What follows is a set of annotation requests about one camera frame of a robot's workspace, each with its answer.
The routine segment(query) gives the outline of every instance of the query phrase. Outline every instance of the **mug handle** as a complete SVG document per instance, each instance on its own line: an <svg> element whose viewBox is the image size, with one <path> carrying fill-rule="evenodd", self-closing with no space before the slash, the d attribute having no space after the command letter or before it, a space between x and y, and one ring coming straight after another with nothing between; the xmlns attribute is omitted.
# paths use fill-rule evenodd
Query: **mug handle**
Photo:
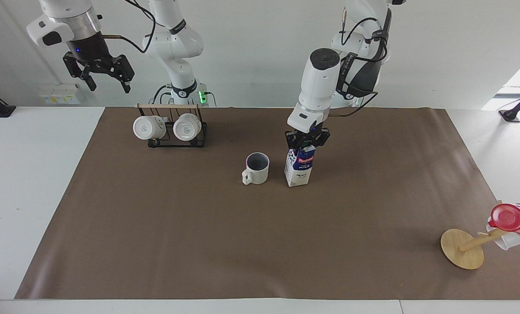
<svg viewBox="0 0 520 314"><path fill-rule="evenodd" d="M252 182L251 172L248 169L243 171L243 184L249 185Z"/></svg>

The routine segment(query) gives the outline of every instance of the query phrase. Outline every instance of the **green light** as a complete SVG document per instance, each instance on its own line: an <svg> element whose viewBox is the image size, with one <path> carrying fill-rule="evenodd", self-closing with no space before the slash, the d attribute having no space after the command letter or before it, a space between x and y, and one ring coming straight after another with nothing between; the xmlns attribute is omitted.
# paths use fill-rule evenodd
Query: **green light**
<svg viewBox="0 0 520 314"><path fill-rule="evenodd" d="M208 96L206 96L203 92L198 92L198 94L200 95L200 101L202 103L208 102Z"/></svg>

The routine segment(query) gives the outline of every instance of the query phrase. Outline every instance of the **white wall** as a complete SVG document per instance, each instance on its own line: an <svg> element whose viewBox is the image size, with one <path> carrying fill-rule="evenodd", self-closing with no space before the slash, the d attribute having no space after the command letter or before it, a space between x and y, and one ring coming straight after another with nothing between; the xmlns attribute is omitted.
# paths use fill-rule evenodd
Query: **white wall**
<svg viewBox="0 0 520 314"><path fill-rule="evenodd" d="M45 62L63 83L77 82L61 60L65 44L42 49L18 38L41 14L38 2L0 0L0 15L6 15L1 3L15 20L0 18L1 97L37 104L37 86L54 80ZM104 15L104 34L140 42L149 32L149 20L122 0L93 3ZM329 46L342 6L343 0L181 1L186 20L205 41L204 54L190 62L221 106L294 106L304 63L312 50ZM392 59L383 67L376 106L481 109L520 68L520 0L409 0L393 10ZM169 82L161 67L128 44L109 41L109 48L128 56L136 70L133 90L124 95L116 80L95 75L98 90L88 93L88 105L146 102Z"/></svg>

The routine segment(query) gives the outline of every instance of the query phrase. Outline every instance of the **black wire rack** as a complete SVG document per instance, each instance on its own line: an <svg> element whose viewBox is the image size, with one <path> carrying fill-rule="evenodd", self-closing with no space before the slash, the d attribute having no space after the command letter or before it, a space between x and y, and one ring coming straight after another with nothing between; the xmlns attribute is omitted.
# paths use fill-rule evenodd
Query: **black wire rack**
<svg viewBox="0 0 520 314"><path fill-rule="evenodd" d="M159 148L159 147L196 147L202 148L206 142L206 131L208 124L202 119L202 112L200 106L197 105L148 105L138 104L136 105L140 115L142 116L160 116L169 119L165 123L167 132L164 137L160 139L148 140L148 147ZM192 113L200 119L202 124L202 130L198 135L191 141L181 141L174 135L173 127L176 120L185 113Z"/></svg>

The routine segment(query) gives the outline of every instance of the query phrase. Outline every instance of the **red mug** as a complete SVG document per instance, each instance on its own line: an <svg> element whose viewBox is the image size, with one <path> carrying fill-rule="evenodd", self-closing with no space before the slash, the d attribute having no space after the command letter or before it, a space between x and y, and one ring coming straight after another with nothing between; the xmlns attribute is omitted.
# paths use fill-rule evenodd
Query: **red mug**
<svg viewBox="0 0 520 314"><path fill-rule="evenodd" d="M520 234L520 204L500 204L493 208L489 226Z"/></svg>

